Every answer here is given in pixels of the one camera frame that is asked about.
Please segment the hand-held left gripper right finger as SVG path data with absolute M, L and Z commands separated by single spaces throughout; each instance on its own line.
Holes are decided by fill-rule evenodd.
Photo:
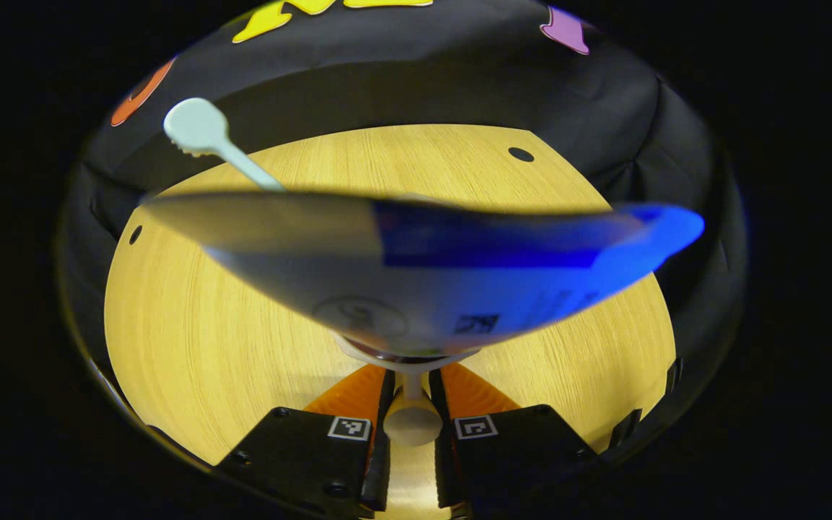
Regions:
M 439 506 L 455 518 L 555 518 L 598 472 L 598 456 L 548 404 L 521 406 L 461 363 L 430 372 L 443 427 Z

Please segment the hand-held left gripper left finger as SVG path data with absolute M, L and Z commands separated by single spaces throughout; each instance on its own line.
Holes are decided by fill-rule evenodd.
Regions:
M 271 409 L 218 477 L 266 500 L 267 519 L 373 519 L 389 496 L 381 428 L 394 387 L 386 369 L 364 365 L 304 408 Z

